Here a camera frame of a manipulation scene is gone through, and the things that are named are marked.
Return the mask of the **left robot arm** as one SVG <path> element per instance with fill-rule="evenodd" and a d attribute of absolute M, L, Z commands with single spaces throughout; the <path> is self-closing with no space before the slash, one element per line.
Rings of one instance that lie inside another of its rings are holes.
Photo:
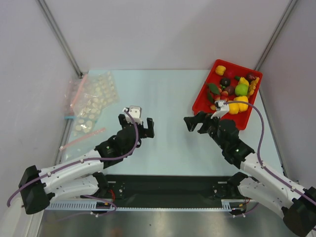
<path fill-rule="evenodd" d="M 120 114 L 118 119 L 121 130 L 77 159 L 41 170 L 35 165 L 25 169 L 18 192 L 27 215 L 46 209 L 60 198 L 102 198 L 108 194 L 108 182 L 102 171 L 132 155 L 142 139 L 155 135 L 152 118 L 147 118 L 147 127 L 131 112 Z"/>

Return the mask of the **clear zip bag with pattern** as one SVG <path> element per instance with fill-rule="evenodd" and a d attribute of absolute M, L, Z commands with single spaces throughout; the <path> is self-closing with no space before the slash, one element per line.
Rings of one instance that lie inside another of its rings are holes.
<path fill-rule="evenodd" d="M 118 101 L 112 72 L 84 75 L 70 104 L 75 117 L 74 135 L 92 132 L 102 111 Z"/>

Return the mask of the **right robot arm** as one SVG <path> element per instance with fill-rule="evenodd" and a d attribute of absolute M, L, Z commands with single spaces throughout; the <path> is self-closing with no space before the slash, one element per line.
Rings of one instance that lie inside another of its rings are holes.
<path fill-rule="evenodd" d="M 242 195 L 273 211 L 299 237 L 306 237 L 316 228 L 316 189 L 302 185 L 277 173 L 259 158 L 259 154 L 239 138 L 236 123 L 199 112 L 185 117 L 190 132 L 201 124 L 198 132 L 208 134 L 221 148 L 225 160 L 237 167 L 228 193 L 233 198 Z"/>

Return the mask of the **lychee bunch with leaves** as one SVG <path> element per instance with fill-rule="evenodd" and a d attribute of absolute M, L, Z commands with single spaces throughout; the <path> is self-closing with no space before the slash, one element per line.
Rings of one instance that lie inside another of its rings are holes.
<path fill-rule="evenodd" d="M 215 83 L 205 83 L 206 87 L 206 98 L 207 105 L 210 107 L 211 111 L 216 110 L 215 102 L 219 100 L 224 100 L 228 102 L 228 92 L 223 90 L 221 84 Z"/>

